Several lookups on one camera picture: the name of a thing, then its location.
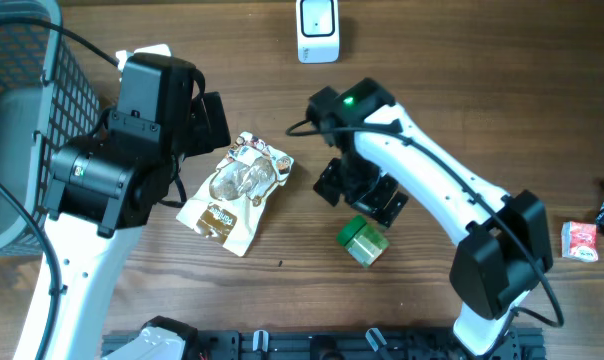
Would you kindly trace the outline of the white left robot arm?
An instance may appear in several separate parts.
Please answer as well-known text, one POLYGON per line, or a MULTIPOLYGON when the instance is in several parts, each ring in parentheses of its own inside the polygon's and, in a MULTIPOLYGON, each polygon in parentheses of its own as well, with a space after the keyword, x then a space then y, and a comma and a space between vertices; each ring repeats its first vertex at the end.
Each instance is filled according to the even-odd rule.
POLYGON ((216 92, 186 60, 137 53, 116 105, 52 157, 47 250, 14 354, 90 359, 123 266, 180 163, 230 143, 216 92))

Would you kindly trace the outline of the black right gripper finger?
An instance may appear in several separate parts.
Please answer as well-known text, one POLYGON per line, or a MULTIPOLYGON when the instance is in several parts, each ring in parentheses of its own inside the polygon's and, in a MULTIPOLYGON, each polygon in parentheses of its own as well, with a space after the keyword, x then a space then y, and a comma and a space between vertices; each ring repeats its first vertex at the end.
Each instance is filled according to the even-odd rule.
POLYGON ((342 195, 341 160, 333 158, 313 185, 313 190, 335 207, 342 195))
POLYGON ((376 214, 374 220, 381 226, 390 228, 408 200, 408 195, 400 191, 396 192, 389 202, 376 214))

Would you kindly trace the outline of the red snack packet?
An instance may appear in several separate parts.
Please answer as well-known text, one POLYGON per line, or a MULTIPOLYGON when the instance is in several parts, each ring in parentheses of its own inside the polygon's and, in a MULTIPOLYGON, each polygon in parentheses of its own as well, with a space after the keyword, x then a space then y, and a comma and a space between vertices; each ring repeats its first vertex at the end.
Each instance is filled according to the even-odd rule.
POLYGON ((562 257, 597 262, 597 227, 594 224, 565 222, 561 231, 562 257))

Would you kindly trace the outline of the grey plastic shopping basket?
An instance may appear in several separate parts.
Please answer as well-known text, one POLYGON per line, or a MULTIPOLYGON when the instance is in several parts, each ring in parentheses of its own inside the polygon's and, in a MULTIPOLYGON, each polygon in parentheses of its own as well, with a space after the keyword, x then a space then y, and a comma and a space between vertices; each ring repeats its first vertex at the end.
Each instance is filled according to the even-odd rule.
MULTIPOLYGON (((0 20, 62 25, 57 1, 0 1, 0 20)), ((100 105, 63 35, 33 25, 0 27, 0 183, 40 227, 52 155, 98 121, 100 105)), ((22 217, 0 195, 0 256, 38 255, 22 217)))

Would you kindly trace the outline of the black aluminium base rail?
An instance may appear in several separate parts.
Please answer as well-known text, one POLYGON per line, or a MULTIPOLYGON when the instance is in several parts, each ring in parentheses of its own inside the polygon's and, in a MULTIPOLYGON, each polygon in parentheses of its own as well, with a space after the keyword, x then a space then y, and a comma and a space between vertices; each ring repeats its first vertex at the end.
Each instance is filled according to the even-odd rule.
MULTIPOLYGON (((268 348, 253 344, 251 333, 201 331, 198 334, 201 359, 323 359, 327 355, 343 359, 471 359, 473 356, 448 328, 408 328, 383 330, 386 344, 376 351, 364 332, 271 332, 268 348)), ((546 360, 542 330, 513 327, 489 356, 496 360, 546 360)))

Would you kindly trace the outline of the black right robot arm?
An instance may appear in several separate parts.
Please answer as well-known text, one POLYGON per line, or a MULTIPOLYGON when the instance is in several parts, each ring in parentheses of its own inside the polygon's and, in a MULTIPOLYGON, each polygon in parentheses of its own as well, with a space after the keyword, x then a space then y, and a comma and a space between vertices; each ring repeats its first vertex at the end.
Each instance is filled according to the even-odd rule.
POLYGON ((474 174, 426 136, 371 78, 312 95, 306 121, 341 155, 314 190, 390 226, 408 198, 437 220, 456 247, 449 273, 462 300, 453 333, 475 356, 490 354, 520 304, 553 266, 543 202, 474 174))

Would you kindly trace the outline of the white brown snack pouch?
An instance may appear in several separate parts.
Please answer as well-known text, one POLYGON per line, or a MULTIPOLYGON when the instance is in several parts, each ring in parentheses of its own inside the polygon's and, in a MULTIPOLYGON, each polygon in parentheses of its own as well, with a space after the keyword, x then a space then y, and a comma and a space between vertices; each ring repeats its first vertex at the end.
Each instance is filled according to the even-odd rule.
POLYGON ((293 157, 245 131, 176 219, 242 257, 257 233, 267 199, 285 186, 293 165, 293 157))

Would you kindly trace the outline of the white barcode scanner box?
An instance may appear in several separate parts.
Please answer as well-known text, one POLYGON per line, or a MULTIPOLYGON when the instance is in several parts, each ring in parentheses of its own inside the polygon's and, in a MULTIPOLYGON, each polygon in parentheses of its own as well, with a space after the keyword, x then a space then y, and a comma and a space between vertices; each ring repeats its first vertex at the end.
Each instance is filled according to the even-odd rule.
POLYGON ((340 53, 337 0, 297 0, 298 60, 304 64, 336 62, 340 53))

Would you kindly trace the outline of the green lid glass jar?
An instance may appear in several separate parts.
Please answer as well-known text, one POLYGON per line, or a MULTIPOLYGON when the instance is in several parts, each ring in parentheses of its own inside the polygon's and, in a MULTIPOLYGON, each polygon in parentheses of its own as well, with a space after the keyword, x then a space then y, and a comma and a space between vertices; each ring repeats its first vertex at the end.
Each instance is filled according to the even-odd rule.
POLYGON ((336 240, 365 268, 370 267, 389 246, 384 234, 360 215, 342 228, 336 240))

